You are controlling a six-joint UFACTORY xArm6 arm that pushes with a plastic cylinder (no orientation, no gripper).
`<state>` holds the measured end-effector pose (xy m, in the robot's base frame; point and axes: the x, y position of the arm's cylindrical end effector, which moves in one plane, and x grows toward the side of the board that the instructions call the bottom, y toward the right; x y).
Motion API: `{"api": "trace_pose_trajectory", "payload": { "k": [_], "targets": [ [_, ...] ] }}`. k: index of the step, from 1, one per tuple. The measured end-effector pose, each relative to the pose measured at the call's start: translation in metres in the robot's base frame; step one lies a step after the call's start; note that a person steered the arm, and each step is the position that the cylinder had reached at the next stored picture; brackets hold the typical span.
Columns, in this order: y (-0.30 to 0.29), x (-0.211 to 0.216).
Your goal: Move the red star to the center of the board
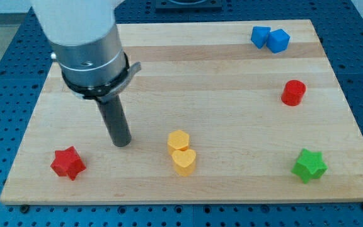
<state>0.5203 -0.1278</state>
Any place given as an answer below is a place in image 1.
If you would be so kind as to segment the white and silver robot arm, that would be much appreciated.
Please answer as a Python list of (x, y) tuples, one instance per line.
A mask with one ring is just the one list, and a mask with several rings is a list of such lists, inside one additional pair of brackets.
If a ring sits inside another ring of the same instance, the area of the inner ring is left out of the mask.
[(83, 99), (114, 99), (141, 68), (129, 65), (114, 10), (122, 0), (32, 0), (66, 85)]

